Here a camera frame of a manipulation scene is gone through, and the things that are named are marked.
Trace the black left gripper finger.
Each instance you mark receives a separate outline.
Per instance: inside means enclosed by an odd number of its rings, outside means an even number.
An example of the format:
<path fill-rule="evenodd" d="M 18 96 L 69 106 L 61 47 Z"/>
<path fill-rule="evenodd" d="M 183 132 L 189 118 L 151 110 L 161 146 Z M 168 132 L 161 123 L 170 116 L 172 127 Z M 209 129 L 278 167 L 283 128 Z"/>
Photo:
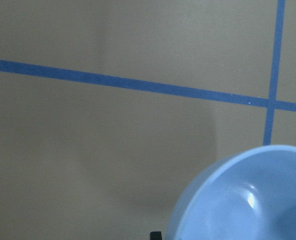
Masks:
<path fill-rule="evenodd" d="M 150 232 L 149 240 L 162 240 L 162 232 L 161 231 Z"/>

